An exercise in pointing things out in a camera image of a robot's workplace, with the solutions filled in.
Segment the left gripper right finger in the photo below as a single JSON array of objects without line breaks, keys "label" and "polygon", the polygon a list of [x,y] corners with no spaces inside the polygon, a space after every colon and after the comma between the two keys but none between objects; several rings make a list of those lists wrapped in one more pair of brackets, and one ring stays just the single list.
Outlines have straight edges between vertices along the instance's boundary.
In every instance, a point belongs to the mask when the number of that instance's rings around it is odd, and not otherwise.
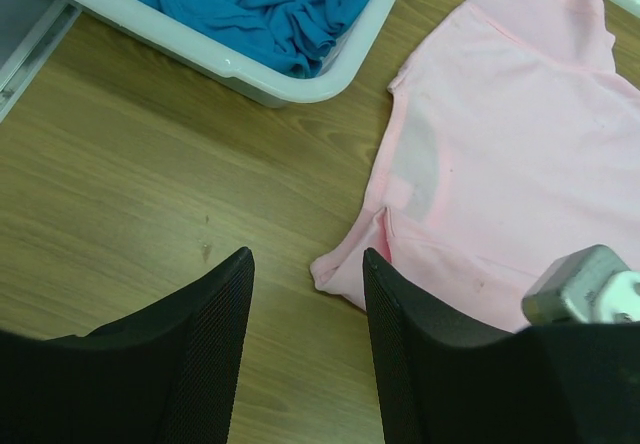
[{"label": "left gripper right finger", "polygon": [[639,327],[509,333],[419,288],[376,250],[365,301],[388,443],[635,443]]}]

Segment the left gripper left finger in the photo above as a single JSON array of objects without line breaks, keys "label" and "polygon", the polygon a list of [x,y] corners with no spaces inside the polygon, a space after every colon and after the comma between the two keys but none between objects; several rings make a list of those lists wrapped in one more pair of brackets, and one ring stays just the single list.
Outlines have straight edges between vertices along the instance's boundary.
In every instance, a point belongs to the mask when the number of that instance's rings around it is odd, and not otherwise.
[{"label": "left gripper left finger", "polygon": [[5,443],[224,443],[255,264],[241,248],[84,336],[1,335]]}]

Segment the pink t shirt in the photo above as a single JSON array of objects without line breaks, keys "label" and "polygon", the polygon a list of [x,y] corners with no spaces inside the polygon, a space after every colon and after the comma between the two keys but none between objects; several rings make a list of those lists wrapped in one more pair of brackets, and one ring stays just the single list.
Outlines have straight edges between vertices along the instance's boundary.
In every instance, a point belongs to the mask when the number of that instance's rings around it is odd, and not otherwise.
[{"label": "pink t shirt", "polygon": [[310,268],[365,303],[362,260],[505,331],[556,259],[593,244],[639,265],[639,92],[602,0],[466,0],[389,85],[362,210]]}]

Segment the white plastic basket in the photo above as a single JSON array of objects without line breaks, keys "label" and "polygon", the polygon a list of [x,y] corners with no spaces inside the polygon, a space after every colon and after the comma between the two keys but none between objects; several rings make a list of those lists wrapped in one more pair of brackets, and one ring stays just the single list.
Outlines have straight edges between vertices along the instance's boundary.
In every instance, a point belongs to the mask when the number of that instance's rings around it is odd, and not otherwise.
[{"label": "white plastic basket", "polygon": [[67,0],[134,39],[269,107],[329,100],[354,80],[396,0],[370,0],[314,78],[272,70],[136,0]]}]

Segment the blue t shirt in basket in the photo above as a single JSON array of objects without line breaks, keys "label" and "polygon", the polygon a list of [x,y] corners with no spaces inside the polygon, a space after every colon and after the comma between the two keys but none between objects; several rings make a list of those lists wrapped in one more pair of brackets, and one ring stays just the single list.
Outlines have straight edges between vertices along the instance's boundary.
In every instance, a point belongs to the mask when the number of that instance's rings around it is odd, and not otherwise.
[{"label": "blue t shirt in basket", "polygon": [[277,72],[313,78],[370,0],[138,0]]}]

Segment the aluminium frame rail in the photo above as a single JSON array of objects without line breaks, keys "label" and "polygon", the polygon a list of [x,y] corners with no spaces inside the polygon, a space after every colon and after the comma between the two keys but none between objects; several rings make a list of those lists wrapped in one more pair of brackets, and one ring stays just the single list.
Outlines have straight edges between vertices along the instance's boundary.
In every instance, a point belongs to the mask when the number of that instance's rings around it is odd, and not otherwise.
[{"label": "aluminium frame rail", "polygon": [[54,0],[18,40],[1,65],[1,120],[17,103],[80,14],[80,9],[68,1]]}]

